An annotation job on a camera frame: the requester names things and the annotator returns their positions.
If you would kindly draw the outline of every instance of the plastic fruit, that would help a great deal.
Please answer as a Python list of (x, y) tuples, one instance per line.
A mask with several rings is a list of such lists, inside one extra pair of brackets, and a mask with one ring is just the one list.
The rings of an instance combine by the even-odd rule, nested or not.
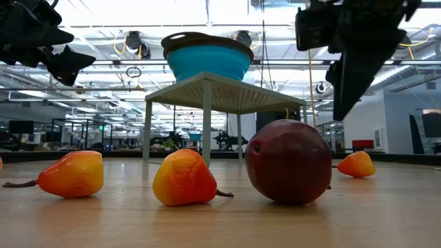
[(248, 143), (245, 160), (252, 185), (274, 201), (307, 204), (331, 183), (331, 150), (300, 121), (266, 125)]
[(44, 169), (38, 179), (23, 184), (6, 183), (3, 187), (32, 187), (66, 198), (89, 196), (103, 187), (103, 159), (93, 151), (71, 152)]
[(217, 190), (217, 183), (199, 153), (180, 149), (167, 156), (153, 180), (153, 192), (165, 205), (206, 203), (218, 196), (232, 197)]
[(339, 172), (355, 178), (372, 176), (376, 172), (371, 157), (366, 152), (356, 152), (348, 155), (338, 164), (337, 169)]

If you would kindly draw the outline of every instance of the white table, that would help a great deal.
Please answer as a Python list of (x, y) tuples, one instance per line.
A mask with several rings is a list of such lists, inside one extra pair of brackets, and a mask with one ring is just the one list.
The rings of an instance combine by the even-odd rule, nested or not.
[(189, 79), (153, 92), (145, 97), (145, 101), (143, 147), (145, 162), (149, 161), (153, 102), (203, 109), (202, 157), (207, 166), (210, 162), (212, 110), (237, 114), (239, 160), (243, 159), (241, 114), (285, 111), (286, 108), (303, 106), (303, 117), (305, 122), (307, 121), (306, 101), (210, 72), (201, 72)]

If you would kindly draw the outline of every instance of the wooden floor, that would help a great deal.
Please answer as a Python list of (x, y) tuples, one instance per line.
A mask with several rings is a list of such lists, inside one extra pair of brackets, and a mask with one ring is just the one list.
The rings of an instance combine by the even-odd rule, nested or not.
[[(49, 164), (6, 164), (0, 183), (36, 178)], [(290, 207), (261, 196), (238, 161), (215, 160), (218, 188), (235, 198), (165, 207), (151, 187), (158, 165), (107, 158), (104, 188), (93, 197), (0, 188), (0, 247), (441, 247), (441, 172), (376, 167), (368, 179), (333, 169), (332, 190)]]

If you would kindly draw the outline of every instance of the pear stem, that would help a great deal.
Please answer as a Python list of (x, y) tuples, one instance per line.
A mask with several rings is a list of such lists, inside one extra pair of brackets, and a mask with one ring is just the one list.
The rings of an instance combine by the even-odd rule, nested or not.
[(223, 196), (223, 197), (234, 197), (234, 195), (232, 193), (224, 193), (224, 192), (220, 191), (219, 189), (216, 190), (216, 195)]
[(34, 187), (35, 185), (37, 185), (37, 181), (36, 180), (30, 180), (29, 182), (26, 182), (26, 183), (10, 183), (10, 182), (6, 182), (4, 185), (2, 185), (2, 187), (20, 188), (20, 187)]

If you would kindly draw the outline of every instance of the red apple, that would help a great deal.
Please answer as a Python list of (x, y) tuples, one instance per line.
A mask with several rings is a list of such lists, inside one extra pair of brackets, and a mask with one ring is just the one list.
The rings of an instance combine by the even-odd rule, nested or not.
[(245, 160), (252, 185), (274, 201), (307, 204), (331, 183), (331, 150), (300, 121), (266, 125), (248, 143)]

